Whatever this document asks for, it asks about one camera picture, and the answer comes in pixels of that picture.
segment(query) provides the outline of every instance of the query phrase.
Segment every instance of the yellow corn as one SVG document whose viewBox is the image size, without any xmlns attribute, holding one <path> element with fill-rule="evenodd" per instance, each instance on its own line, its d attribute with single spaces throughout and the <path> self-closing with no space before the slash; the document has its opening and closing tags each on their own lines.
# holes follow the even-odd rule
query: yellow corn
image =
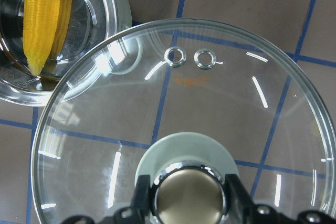
<svg viewBox="0 0 336 224">
<path fill-rule="evenodd" d="M 48 59 L 55 60 L 62 51 L 63 44 L 68 32 L 68 26 L 70 23 L 71 6 L 72 0 L 61 0 L 54 43 Z M 45 64 L 44 70 L 47 73 L 52 73 L 55 67 L 56 61 L 51 61 Z"/>
<path fill-rule="evenodd" d="M 32 75 L 40 74 L 54 41 L 60 0 L 25 0 L 23 47 Z"/>
</svg>

